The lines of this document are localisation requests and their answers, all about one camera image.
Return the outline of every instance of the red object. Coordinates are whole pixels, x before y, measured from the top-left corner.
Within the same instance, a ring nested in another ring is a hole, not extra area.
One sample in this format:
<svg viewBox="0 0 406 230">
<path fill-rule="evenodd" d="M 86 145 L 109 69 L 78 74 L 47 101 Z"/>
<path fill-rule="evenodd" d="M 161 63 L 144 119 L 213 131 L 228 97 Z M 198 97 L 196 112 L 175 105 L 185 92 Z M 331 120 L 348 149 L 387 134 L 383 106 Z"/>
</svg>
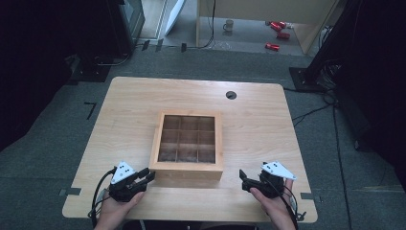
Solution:
<svg viewBox="0 0 406 230">
<path fill-rule="evenodd" d="M 286 28 L 285 22 L 276 22 L 282 29 Z"/>
<path fill-rule="evenodd" d="M 279 51 L 280 46 L 277 44 L 272 44 L 271 42 L 265 43 L 265 49 Z"/>
<path fill-rule="evenodd" d="M 280 32 L 282 30 L 282 27 L 277 22 L 271 22 L 270 27 L 276 32 Z"/>
<path fill-rule="evenodd" d="M 290 34 L 288 34 L 288 33 L 278 33 L 277 34 L 277 38 L 279 38 L 279 39 L 287 40 L 287 39 L 289 39 L 289 37 L 290 37 Z"/>
</svg>

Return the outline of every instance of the gray carpet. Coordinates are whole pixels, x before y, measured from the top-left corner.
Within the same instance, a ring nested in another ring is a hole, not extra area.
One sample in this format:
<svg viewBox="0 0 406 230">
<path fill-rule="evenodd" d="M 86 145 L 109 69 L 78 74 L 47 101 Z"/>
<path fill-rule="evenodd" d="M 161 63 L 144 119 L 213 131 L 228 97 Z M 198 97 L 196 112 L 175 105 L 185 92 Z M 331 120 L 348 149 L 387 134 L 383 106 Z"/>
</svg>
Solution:
<svg viewBox="0 0 406 230">
<path fill-rule="evenodd" d="M 293 88 L 288 67 L 306 67 L 310 57 L 180 48 L 137 49 L 111 68 L 104 83 L 65 85 L 29 133 L 0 152 L 0 229 L 91 229 L 90 219 L 65 218 L 65 196 L 112 78 L 116 76 L 210 81 L 272 82 Z M 285 91 L 292 118 L 325 105 L 323 96 Z M 89 119 L 92 105 L 96 108 Z M 319 218 L 301 229 L 349 229 L 332 107 L 296 127 Z M 404 229 L 405 194 L 393 168 L 374 152 L 353 148 L 350 128 L 335 110 L 352 229 Z M 269 224 L 259 223 L 261 229 Z"/>
</svg>

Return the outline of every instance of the wooden box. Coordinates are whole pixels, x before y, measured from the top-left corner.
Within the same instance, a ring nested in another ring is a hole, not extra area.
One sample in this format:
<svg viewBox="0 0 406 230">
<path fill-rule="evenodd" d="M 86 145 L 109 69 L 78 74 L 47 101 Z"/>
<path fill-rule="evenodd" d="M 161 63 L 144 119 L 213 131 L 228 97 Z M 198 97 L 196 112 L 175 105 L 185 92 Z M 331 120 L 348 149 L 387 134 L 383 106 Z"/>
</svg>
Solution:
<svg viewBox="0 0 406 230">
<path fill-rule="evenodd" d="M 221 126 L 220 112 L 161 111 L 149 169 L 156 171 L 157 178 L 220 180 Z"/>
</svg>

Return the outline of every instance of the black cable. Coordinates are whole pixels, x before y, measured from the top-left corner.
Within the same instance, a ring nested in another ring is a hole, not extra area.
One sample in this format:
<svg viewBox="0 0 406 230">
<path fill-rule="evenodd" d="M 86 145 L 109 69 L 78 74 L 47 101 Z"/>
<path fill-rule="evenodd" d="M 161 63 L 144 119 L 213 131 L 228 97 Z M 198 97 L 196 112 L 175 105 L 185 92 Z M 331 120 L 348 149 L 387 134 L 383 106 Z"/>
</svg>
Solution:
<svg viewBox="0 0 406 230">
<path fill-rule="evenodd" d="M 211 27 L 211 29 L 212 29 L 212 36 L 210 37 L 210 39 L 209 39 L 209 41 L 207 42 L 206 45 L 204 45 L 202 47 L 195 47 L 195 48 L 204 49 L 204 48 L 208 47 L 210 44 L 212 44 L 212 42 L 214 40 L 214 13 L 215 13 L 215 0 L 214 0 L 214 3 L 213 3 L 212 25 L 210 25 L 210 22 L 209 22 L 209 27 Z"/>
<path fill-rule="evenodd" d="M 332 117 L 333 117 L 333 121 L 334 121 L 335 140 L 336 140 L 336 144 L 337 144 L 338 163 L 339 163 L 339 166 L 340 166 L 341 181 L 343 183 L 344 200 L 346 201 L 347 217 L 349 219 L 349 230 L 352 230 L 349 199 L 348 199 L 348 196 L 347 196 L 347 184 L 346 184 L 346 179 L 344 177 L 343 163 L 342 163 L 342 160 L 341 160 L 341 151 L 340 151 L 340 139 L 339 139 L 339 136 L 338 136 L 337 119 L 335 117 L 335 106 L 332 108 Z"/>
<path fill-rule="evenodd" d="M 98 186 L 96 187 L 95 194 L 93 195 L 92 209 L 90 211 L 91 212 L 90 217 L 92 219 L 93 228 L 95 228 L 96 225 L 98 224 L 98 220 L 96 219 L 96 207 L 97 207 L 96 198 L 97 198 L 98 193 L 99 193 L 99 188 L 101 187 L 101 185 L 102 185 L 103 181 L 105 180 L 105 178 L 110 174 L 114 174 L 116 172 L 116 170 L 117 170 L 117 167 L 114 167 L 113 170 L 111 170 L 109 172 L 106 172 L 105 175 L 99 181 Z"/>
<path fill-rule="evenodd" d="M 275 186 L 271 183 L 271 181 L 269 181 L 265 176 L 260 176 L 260 177 L 262 179 L 264 179 L 268 184 L 270 184 L 272 186 L 272 188 L 278 193 L 278 196 L 280 197 L 280 199 L 286 206 L 286 210 L 289 213 L 290 218 L 292 219 L 293 225 L 295 225 L 295 229 L 298 230 L 299 229 L 298 222 L 296 220 L 295 214 L 292 211 L 291 206 L 286 202 L 286 200 L 283 198 L 283 195 L 277 190 L 277 188 L 275 188 Z"/>
<path fill-rule="evenodd" d="M 296 200 L 295 195 L 292 193 L 292 191 L 291 191 L 289 188 L 287 188 L 286 186 L 284 186 L 284 188 L 287 189 L 287 191 L 289 191 L 289 193 L 291 194 L 290 196 L 292 196 L 293 199 L 295 200 L 295 204 L 296 204 L 296 207 L 295 207 L 295 217 L 297 217 L 297 216 L 298 216 L 298 200 Z"/>
<path fill-rule="evenodd" d="M 299 118 L 302 118 L 298 123 L 296 123 L 296 124 L 294 125 L 294 127 L 297 126 L 307 115 L 310 115 L 310 114 L 315 113 L 315 112 L 317 112 L 317 111 L 320 111 L 320 110 L 323 110 L 323 109 L 325 109 L 325 108 L 328 108 L 329 106 L 331 106 L 331 104 L 326 104 L 326 105 L 324 105 L 323 107 L 313 109 L 313 110 L 311 110 L 310 112 L 307 112 L 307 113 L 304 114 L 304 115 L 301 115 L 301 116 L 299 116 L 299 117 L 296 117 L 296 118 L 292 119 L 292 121 L 295 121 L 295 120 L 297 120 L 297 119 L 299 119 Z"/>
</svg>

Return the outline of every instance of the human hand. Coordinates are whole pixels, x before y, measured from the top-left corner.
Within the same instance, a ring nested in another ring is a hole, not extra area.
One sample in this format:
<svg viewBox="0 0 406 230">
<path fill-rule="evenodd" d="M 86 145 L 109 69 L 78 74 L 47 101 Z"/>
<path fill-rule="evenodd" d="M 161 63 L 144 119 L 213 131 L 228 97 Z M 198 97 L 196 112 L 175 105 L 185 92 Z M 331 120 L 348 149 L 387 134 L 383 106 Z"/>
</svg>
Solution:
<svg viewBox="0 0 406 230">
<path fill-rule="evenodd" d="M 292 191 L 293 180 L 286 179 L 284 186 L 285 188 L 282 196 L 284 200 L 286 200 L 290 208 L 290 197 L 292 196 L 292 194 L 290 194 L 289 190 Z M 259 201 L 263 211 L 265 211 L 269 218 L 271 218 L 272 224 L 274 225 L 275 229 L 295 229 L 295 225 L 286 209 L 286 205 L 283 203 L 280 197 L 270 199 L 263 195 L 263 193 L 261 193 L 260 190 L 256 188 L 251 188 L 250 192 L 254 196 L 254 198 Z"/>
<path fill-rule="evenodd" d="M 137 205 L 144 196 L 140 192 L 131 198 L 128 202 L 117 202 L 114 198 L 104 193 L 105 201 L 101 204 L 101 213 L 95 230 L 113 230 L 116 229 L 124 220 L 128 212 Z"/>
</svg>

